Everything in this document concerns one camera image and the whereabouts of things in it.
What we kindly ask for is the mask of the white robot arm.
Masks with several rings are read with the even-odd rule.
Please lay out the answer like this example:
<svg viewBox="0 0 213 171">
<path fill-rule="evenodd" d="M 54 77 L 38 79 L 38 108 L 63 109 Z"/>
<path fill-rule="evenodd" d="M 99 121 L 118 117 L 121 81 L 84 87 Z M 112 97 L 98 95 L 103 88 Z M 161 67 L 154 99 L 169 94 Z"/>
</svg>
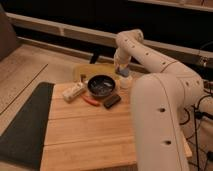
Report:
<svg viewBox="0 0 213 171">
<path fill-rule="evenodd" d="M 147 73 L 131 87 L 130 109 L 138 171 L 190 171 L 178 112 L 194 104 L 213 109 L 202 77 L 180 61 L 143 44 L 139 29 L 116 35 L 115 70 L 136 59 Z"/>
</svg>

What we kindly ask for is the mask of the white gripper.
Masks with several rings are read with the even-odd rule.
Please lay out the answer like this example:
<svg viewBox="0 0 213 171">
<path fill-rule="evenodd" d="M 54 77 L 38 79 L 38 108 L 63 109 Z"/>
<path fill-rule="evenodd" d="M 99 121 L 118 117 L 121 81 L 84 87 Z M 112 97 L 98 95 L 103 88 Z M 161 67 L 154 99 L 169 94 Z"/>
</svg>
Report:
<svg viewBox="0 0 213 171">
<path fill-rule="evenodd" d="M 114 66 L 115 66 L 115 72 L 119 74 L 120 69 L 128 68 L 129 69 L 129 58 L 120 58 L 120 57 L 115 57 L 114 58 Z"/>
</svg>

